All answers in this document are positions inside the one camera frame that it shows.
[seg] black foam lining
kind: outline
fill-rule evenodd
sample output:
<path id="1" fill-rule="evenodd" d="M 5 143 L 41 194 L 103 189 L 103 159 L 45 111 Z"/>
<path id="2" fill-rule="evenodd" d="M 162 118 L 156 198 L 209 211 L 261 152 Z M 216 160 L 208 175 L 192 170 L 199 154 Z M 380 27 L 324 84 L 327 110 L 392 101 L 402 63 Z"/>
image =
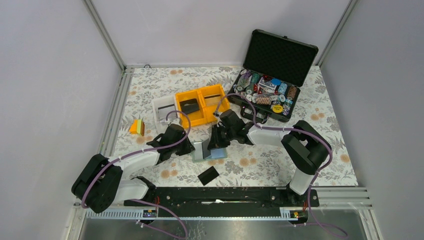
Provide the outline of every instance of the black foam lining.
<path id="1" fill-rule="evenodd" d="M 243 67 L 301 87 L 318 47 L 254 30 Z"/>

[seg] leaf pattern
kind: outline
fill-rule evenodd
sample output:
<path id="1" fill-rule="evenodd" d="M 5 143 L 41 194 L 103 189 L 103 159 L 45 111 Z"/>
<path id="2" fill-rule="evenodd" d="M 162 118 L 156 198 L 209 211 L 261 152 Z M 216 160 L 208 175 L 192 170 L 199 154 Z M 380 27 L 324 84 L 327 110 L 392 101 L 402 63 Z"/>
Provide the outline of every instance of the leaf pattern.
<path id="1" fill-rule="evenodd" d="M 144 146 L 148 138 L 158 135 L 153 121 L 152 99 L 174 95 L 196 88 L 221 84 L 227 92 L 239 75 L 242 67 L 182 67 L 182 68 L 137 68 L 135 69 L 125 109 L 118 129 L 114 155 L 124 155 Z M 269 119 L 270 126 L 292 126 L 298 120 L 310 123 L 333 149 L 333 162 L 325 168 L 315 181 L 315 186 L 358 185 L 350 163 L 348 151 L 331 105 L 320 68 L 312 66 L 301 92 L 291 120 L 282 123 Z M 236 113 L 240 107 L 231 104 Z M 135 119 L 144 119 L 144 137 L 128 133 Z M 196 126 L 189 134 L 192 142 L 206 140 L 212 124 Z M 156 186 L 200 187 L 198 175 L 214 166 L 219 176 L 206 186 L 285 186 L 290 182 L 296 166 L 283 147 L 255 145 L 247 146 L 232 142 L 227 147 L 227 159 L 192 162 L 191 155 L 175 156 L 151 167 L 135 172 L 130 178 L 143 176 Z"/>

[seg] wire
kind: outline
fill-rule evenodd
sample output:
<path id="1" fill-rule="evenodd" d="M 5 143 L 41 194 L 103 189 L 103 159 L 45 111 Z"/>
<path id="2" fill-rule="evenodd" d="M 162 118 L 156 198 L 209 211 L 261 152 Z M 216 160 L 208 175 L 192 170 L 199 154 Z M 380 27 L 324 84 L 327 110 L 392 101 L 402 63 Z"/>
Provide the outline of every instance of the wire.
<path id="1" fill-rule="evenodd" d="M 85 190 L 85 193 L 84 193 L 84 195 L 82 196 L 82 199 L 81 199 L 81 206 L 82 206 L 82 208 L 83 209 L 87 209 L 87 208 L 89 208 L 87 205 L 86 205 L 86 200 L 87 200 L 87 196 L 89 195 L 89 192 L 91 191 L 91 189 L 93 188 L 93 186 L 94 186 L 94 184 L 97 182 L 97 180 L 99 180 L 99 178 L 103 175 L 103 173 L 110 167 L 110 166 L 112 166 L 113 164 L 115 164 L 115 163 L 117 163 L 117 162 L 119 162 L 119 161 L 121 161 L 121 160 L 123 160 L 123 159 L 126 159 L 126 158 L 128 158 L 128 157 L 130 157 L 130 156 L 133 156 L 133 155 L 136 155 L 136 154 L 139 154 L 139 153 L 144 153 L 144 152 L 150 152 L 150 151 L 155 151 L 155 150 L 160 150 L 160 149 L 167 149 L 167 148 L 172 148 L 172 147 L 174 147 L 174 146 L 176 146 L 176 145 L 178 145 L 178 144 L 180 144 L 180 143 L 182 143 L 188 136 L 189 136 L 189 133 L 190 133 L 190 130 L 192 129 L 192 124 L 191 124 L 191 122 L 190 122 L 190 119 L 189 119 L 189 116 L 187 116 L 184 112 L 182 112 L 182 111 L 178 111 L 178 110 L 172 110 L 172 111 L 170 111 L 170 112 L 168 112 L 168 114 L 166 115 L 166 120 L 168 120 L 168 116 L 171 114 L 171 113 L 180 113 L 180 114 L 182 114 L 182 115 L 184 115 L 184 117 L 188 120 L 188 129 L 187 129 L 187 133 L 185 134 L 185 136 L 184 137 L 182 137 L 179 141 L 177 141 L 177 142 L 175 142 L 175 143 L 172 143 L 172 144 L 169 144 L 169 145 L 166 145 L 166 146 L 159 146 L 159 147 L 152 147 L 152 148 L 148 148 L 148 149 L 145 149 L 145 150 L 143 150 L 143 149 L 141 149 L 141 150 L 137 150 L 137 151 L 133 151 L 133 152 L 130 152 L 130 153 L 128 153 L 128 154 L 126 154 L 126 155 L 124 155 L 124 156 L 122 156 L 121 158 L 117 158 L 117 159 L 115 159 L 115 160 L 113 160 L 113 161 L 110 161 L 108 164 L 106 164 L 98 173 L 97 173 L 97 175 L 94 177 L 94 179 L 91 181 L 91 183 L 88 185 L 88 187 L 87 187 L 87 190 Z M 151 206 L 156 206 L 157 204 L 155 204 L 155 205 L 152 205 L 153 203 L 147 203 L 147 202 L 145 202 L 145 201 L 142 201 L 141 203 L 143 203 L 143 204 L 147 204 L 147 205 L 151 205 Z M 161 230 L 161 229 L 158 229 L 158 228 L 155 228 L 155 227 L 151 227 L 151 226 L 149 226 L 149 228 L 151 227 L 152 229 L 155 229 L 155 230 L 158 230 L 158 231 L 160 231 L 160 232 L 162 232 L 162 233 L 164 233 L 164 234 L 167 234 L 167 235 L 169 235 L 169 236 L 173 236 L 174 238 L 178 238 L 178 239 L 187 239 L 188 237 L 189 237 L 189 235 L 188 235 L 188 233 L 187 233 L 187 229 L 186 229 L 186 226 L 184 225 L 184 223 L 177 217 L 177 215 L 175 215 L 175 213 L 173 213 L 171 210 L 169 210 L 168 208 L 166 208 L 166 207 L 164 207 L 164 206 L 159 206 L 159 205 L 157 205 L 159 208 L 161 208 L 161 209 L 164 209 L 164 210 L 166 210 L 167 212 L 169 212 L 170 214 L 172 214 L 174 217 L 176 217 L 177 219 L 178 219 L 178 221 L 181 223 L 181 225 L 182 225 L 182 227 L 184 228 L 184 231 L 185 231 L 185 237 L 184 238 L 181 238 L 181 237 L 178 237 L 178 236 L 175 236 L 175 235 L 173 235 L 173 234 L 171 234 L 171 233 L 169 233 L 169 232 L 166 232 L 166 231 L 164 231 L 164 230 Z"/>
<path id="2" fill-rule="evenodd" d="M 138 199 L 130 199 L 131 201 L 134 201 L 134 202 L 137 202 L 137 203 L 141 203 L 141 204 L 145 204 L 145 205 L 149 205 L 149 206 L 153 206 L 153 207 L 157 207 L 157 208 L 161 208 L 161 209 L 163 209 L 163 210 L 165 210 L 165 211 L 167 211 L 168 213 L 170 213 L 172 216 L 174 216 L 174 218 L 176 218 L 177 220 L 178 220 L 178 222 L 181 224 L 181 226 L 182 226 L 182 228 L 184 229 L 184 232 L 185 232 L 185 237 L 182 237 L 182 236 L 177 236 L 177 235 L 174 235 L 174 234 L 172 234 L 172 233 L 170 233 L 170 232 L 167 232 L 167 231 L 165 231 L 165 230 L 162 230 L 162 229 L 160 229 L 160 228 L 157 228 L 157 227 L 154 227 L 154 226 L 150 226 L 150 225 L 148 225 L 148 224 L 143 224 L 142 226 L 144 227 L 144 226 L 146 226 L 146 227 L 148 227 L 148 228 L 150 228 L 150 229 L 153 229 L 153 230 L 156 230 L 156 231 L 159 231 L 159 232 L 161 232 L 161 233 L 164 233 L 164 234 L 166 234 L 166 235 L 168 235 L 168 236 L 171 236 L 171 237 L 173 237 L 173 238 L 176 238 L 176 239 L 182 239 L 182 240 L 184 240 L 184 239 L 187 239 L 188 237 L 189 237 L 189 232 L 187 231 L 187 228 L 186 228 L 186 225 L 184 224 L 184 222 L 173 212 L 173 211 L 171 211 L 171 210 L 169 210 L 168 208 L 166 208 L 166 207 L 164 207 L 164 206 L 161 206 L 161 205 L 158 205 L 158 204 L 154 204 L 154 203 L 151 203 L 151 202 L 147 202 L 147 201 L 143 201 L 143 200 L 138 200 Z"/>
<path id="3" fill-rule="evenodd" d="M 331 150 L 331 148 L 326 144 L 326 142 L 324 140 L 322 140 L 321 138 L 319 138 L 318 136 L 308 132 L 308 131 L 304 131 L 304 130 L 300 130 L 297 128 L 293 128 L 293 127 L 271 127 L 271 126 L 260 126 L 256 123 L 256 109 L 253 106 L 253 104 L 247 100 L 247 98 L 245 98 L 244 96 L 237 94 L 237 93 L 228 93 L 227 95 L 225 95 L 223 98 L 221 98 L 221 101 L 218 103 L 218 106 L 216 106 L 216 110 L 215 110 L 215 114 L 218 113 L 218 109 L 221 106 L 222 101 L 227 98 L 228 96 L 238 96 L 244 100 L 246 100 L 246 102 L 250 105 L 250 107 L 253 110 L 253 117 L 252 117 L 252 121 L 253 124 L 260 128 L 260 129 L 265 129 L 265 130 L 276 130 L 276 131 L 294 131 L 294 132 L 298 132 L 301 134 L 305 134 L 310 136 L 311 138 L 317 140 L 320 144 L 322 144 L 325 149 L 327 149 L 328 151 L 328 155 L 329 155 L 329 159 L 327 161 L 327 163 L 325 163 L 322 167 L 318 168 L 318 170 L 315 173 L 315 176 L 312 178 L 312 181 L 310 182 L 310 185 L 307 189 L 307 207 L 309 209 L 310 215 L 312 216 L 312 218 L 315 220 L 316 223 L 312 224 L 312 223 L 307 223 L 307 225 L 319 225 L 322 229 L 324 229 L 328 234 L 335 236 L 337 238 L 341 238 L 341 239 L 347 239 L 349 237 L 348 233 L 343 230 L 342 228 L 340 228 L 339 226 L 333 225 L 333 224 L 328 224 L 328 223 L 320 223 L 317 218 L 315 217 L 312 208 L 311 208 L 311 188 L 312 188 L 312 184 L 314 184 L 315 180 L 318 178 L 318 174 L 320 173 L 321 170 L 323 170 L 324 168 L 326 168 L 332 161 L 333 161 L 333 152 Z M 335 234 L 333 232 L 331 232 L 330 230 L 328 230 L 326 227 L 333 227 L 336 229 L 339 229 L 340 231 L 342 231 L 344 233 L 344 235 L 338 235 Z"/>

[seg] wall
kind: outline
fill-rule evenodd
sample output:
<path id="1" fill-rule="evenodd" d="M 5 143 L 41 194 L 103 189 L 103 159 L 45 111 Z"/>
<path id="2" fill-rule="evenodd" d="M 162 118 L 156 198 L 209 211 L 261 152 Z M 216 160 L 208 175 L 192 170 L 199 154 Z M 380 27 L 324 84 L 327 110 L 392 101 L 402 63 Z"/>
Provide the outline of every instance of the wall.
<path id="1" fill-rule="evenodd" d="M 424 3 L 361 1 L 322 68 L 385 240 L 424 235 Z"/>
<path id="2" fill-rule="evenodd" d="M 127 64 L 241 65 L 254 29 L 286 35 L 322 51 L 349 0 L 93 3 Z"/>
<path id="3" fill-rule="evenodd" d="M 0 3 L 0 233 L 59 239 L 120 70 L 80 0 Z"/>

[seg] purple cable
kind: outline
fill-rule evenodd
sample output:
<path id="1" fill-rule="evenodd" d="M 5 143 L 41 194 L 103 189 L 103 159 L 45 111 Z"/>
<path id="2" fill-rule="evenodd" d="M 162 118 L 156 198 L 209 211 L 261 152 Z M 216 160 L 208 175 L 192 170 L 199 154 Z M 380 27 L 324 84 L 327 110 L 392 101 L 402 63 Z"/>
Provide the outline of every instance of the purple cable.
<path id="1" fill-rule="evenodd" d="M 189 232 L 187 231 L 186 225 L 184 224 L 184 222 L 173 211 L 169 210 L 168 208 L 166 208 L 164 206 L 161 206 L 161 205 L 158 205 L 158 204 L 154 204 L 154 203 L 150 203 L 150 202 L 147 202 L 147 201 L 138 200 L 138 199 L 130 199 L 130 200 L 131 201 L 134 201 L 134 202 L 137 202 L 137 203 L 146 204 L 146 205 L 150 205 L 150 206 L 153 206 L 153 207 L 161 208 L 161 209 L 167 211 L 168 213 L 170 213 L 181 224 L 181 226 L 182 226 L 182 228 L 184 229 L 184 232 L 185 232 L 185 237 L 174 235 L 174 234 L 169 233 L 169 232 L 167 232 L 165 230 L 159 229 L 159 228 L 154 227 L 154 226 L 150 226 L 148 224 L 141 223 L 142 226 L 146 226 L 146 227 L 148 227 L 150 229 L 159 231 L 161 233 L 164 233 L 164 234 L 166 234 L 168 236 L 171 236 L 173 238 L 176 238 L 176 239 L 183 239 L 184 240 L 184 239 L 187 239 L 189 237 Z"/>
<path id="2" fill-rule="evenodd" d="M 82 206 L 82 208 L 83 209 L 87 209 L 87 208 L 89 208 L 87 205 L 86 205 L 86 200 L 87 200 L 87 196 L 89 195 L 89 192 L 91 191 L 91 189 L 93 188 L 93 186 L 94 186 L 94 184 L 97 182 L 97 180 L 100 178 L 100 176 L 102 176 L 103 175 L 103 173 L 111 166 L 111 165 L 113 165 L 113 164 L 115 164 L 116 162 L 119 162 L 119 161 L 121 161 L 121 160 L 123 160 L 123 159 L 126 159 L 126 158 L 128 158 L 128 157 L 130 157 L 130 156 L 133 156 L 133 155 L 135 155 L 135 154 L 139 154 L 139 153 L 143 153 L 143 152 L 149 152 L 149 151 L 155 151 L 155 150 L 160 150 L 160 149 L 167 149 L 167 148 L 172 148 L 172 147 L 174 147 L 174 146 L 176 146 L 176 145 L 178 145 L 178 144 L 180 144 L 180 143 L 182 143 L 188 136 L 189 136 L 189 133 L 190 133 L 190 130 L 192 129 L 192 124 L 191 124 L 191 122 L 190 122 L 190 119 L 189 119 L 189 116 L 187 116 L 184 112 L 182 112 L 182 111 L 178 111 L 178 110 L 172 110 L 172 111 L 170 111 L 170 112 L 168 112 L 168 114 L 166 115 L 166 120 L 168 120 L 168 116 L 171 114 L 171 113 L 180 113 L 180 114 L 182 114 L 182 115 L 184 115 L 184 117 L 185 118 L 187 118 L 187 120 L 188 120 L 188 129 L 187 129 L 187 134 L 185 134 L 185 136 L 183 137 L 183 138 L 181 138 L 179 141 L 177 141 L 177 142 L 175 142 L 175 143 L 173 143 L 173 144 L 169 144 L 169 145 L 166 145 L 166 146 L 159 146 L 159 147 L 152 147 L 152 148 L 148 148 L 148 149 L 146 149 L 146 150 L 138 150 L 138 151 L 133 151 L 133 152 L 130 152 L 130 153 L 128 153 L 128 154 L 126 154 L 126 155 L 124 155 L 124 156 L 122 156 L 120 159 L 119 158 L 117 158 L 117 159 L 115 159 L 115 160 L 113 160 L 113 161 L 111 161 L 111 162 L 109 162 L 108 164 L 106 164 L 98 173 L 97 173 L 97 175 L 94 177 L 94 179 L 91 181 L 91 183 L 90 183 L 90 185 L 88 185 L 88 187 L 87 187 L 87 190 L 85 190 L 85 193 L 84 193 L 84 195 L 82 196 L 82 200 L 81 200 L 81 206 Z M 177 237 L 177 236 L 174 236 L 174 235 L 172 235 L 171 233 L 169 233 L 169 232 L 166 232 L 166 231 L 164 231 L 164 230 L 160 230 L 160 229 L 157 229 L 157 228 L 155 228 L 155 227 L 151 227 L 152 229 L 155 229 L 155 230 L 158 230 L 158 231 L 160 231 L 160 232 L 162 232 L 162 233 L 165 233 L 165 234 L 167 234 L 167 235 L 170 235 L 170 236 L 173 236 L 174 238 L 179 238 L 179 239 L 187 239 L 188 237 L 189 237 L 189 235 L 188 235 L 188 233 L 187 233 L 187 229 L 186 229 L 186 226 L 184 225 L 184 223 L 177 217 L 177 215 L 175 215 L 175 213 L 173 213 L 171 210 L 169 210 L 169 209 L 167 209 L 166 207 L 163 207 L 163 206 L 159 206 L 159 205 L 156 205 L 155 204 L 155 206 L 157 206 L 157 207 L 159 207 L 159 208 L 162 208 L 162 209 L 164 209 L 164 210 L 166 210 L 166 211 L 168 211 L 170 214 L 172 214 L 174 217 L 176 217 L 178 220 L 179 220 L 179 222 L 182 224 L 182 227 L 184 228 L 184 230 L 185 230 L 185 238 L 180 238 L 180 237 Z"/>
<path id="3" fill-rule="evenodd" d="M 301 134 L 305 134 L 305 135 L 308 135 L 308 136 L 310 136 L 310 137 L 312 137 L 313 139 L 315 139 L 315 140 L 317 140 L 320 144 L 322 144 L 322 145 L 324 145 L 324 147 L 325 147 L 325 149 L 327 149 L 327 151 L 328 151 L 328 154 L 329 154 L 329 159 L 328 159 L 328 161 L 327 161 L 327 163 L 326 164 L 324 164 L 322 167 L 320 167 L 320 168 L 318 168 L 318 170 L 316 171 L 316 173 L 315 173 L 315 176 L 312 178 L 312 181 L 310 182 L 310 185 L 309 185 L 309 187 L 308 187 L 308 189 L 307 189 L 307 206 L 308 206 L 308 209 L 309 209 L 309 212 L 310 212 L 310 215 L 312 216 L 312 218 L 315 220 L 315 222 L 316 223 L 314 223 L 314 224 L 312 224 L 312 223 L 307 223 L 307 225 L 319 225 L 322 229 L 324 229 L 327 233 L 329 233 L 330 235 L 333 235 L 333 236 L 335 236 L 335 237 L 337 237 L 337 238 L 341 238 L 341 239 L 347 239 L 348 237 L 349 237 L 349 235 L 348 235 L 348 233 L 345 231 L 345 230 L 343 230 L 342 228 L 340 228 L 339 226 L 336 226 L 336 225 L 333 225 L 333 224 L 328 224 L 328 223 L 320 223 L 318 220 L 317 220 L 317 218 L 315 217 L 315 215 L 314 215 L 314 213 L 312 212 L 312 208 L 311 208 L 311 188 L 312 188 L 312 184 L 315 182 L 315 180 L 317 179 L 317 177 L 318 177 L 318 174 L 320 173 L 320 171 L 321 170 L 323 170 L 324 168 L 326 168 L 332 161 L 333 161 L 333 152 L 332 152 L 332 150 L 331 150 L 331 148 L 321 139 L 321 138 L 319 138 L 319 137 L 317 137 L 316 135 L 314 135 L 314 134 L 312 134 L 312 133 L 310 133 L 310 132 L 308 132 L 308 131 L 303 131 L 303 130 L 300 130 L 300 129 L 296 129 L 296 128 L 293 128 L 293 127 L 272 127 L 272 126 L 260 126 L 260 125 L 258 125 L 257 123 L 256 123 L 256 109 L 255 109 L 255 107 L 253 106 L 253 104 L 249 101 L 249 100 L 247 100 L 247 98 L 245 98 L 244 96 L 242 96 L 242 95 L 240 95 L 240 94 L 237 94 L 237 93 L 228 93 L 227 95 L 225 95 L 223 98 L 221 98 L 221 101 L 218 103 L 218 106 L 216 107 L 216 110 L 215 110 L 215 113 L 217 114 L 218 113 L 218 109 L 220 108 L 220 106 L 221 106 L 221 103 L 222 103 L 222 101 L 225 99 L 225 98 L 227 98 L 228 96 L 238 96 L 238 97 L 240 97 L 240 98 L 242 98 L 242 99 L 244 99 L 244 100 L 246 100 L 246 102 L 250 105 L 250 107 L 252 108 L 252 110 L 253 110 L 253 124 L 256 126 L 256 127 L 258 127 L 258 128 L 260 128 L 260 129 L 265 129 L 265 130 L 276 130 L 276 131 L 295 131 L 295 132 L 298 132 L 298 133 L 301 133 Z M 333 228 L 336 228 L 336 229 L 338 229 L 338 230 L 340 230 L 340 231 L 342 231 L 343 233 L 344 233 L 344 235 L 338 235 L 338 234 L 335 234 L 335 233 L 333 233 L 333 232 L 331 232 L 331 231 L 329 231 L 325 226 L 327 226 L 327 227 L 333 227 Z"/>

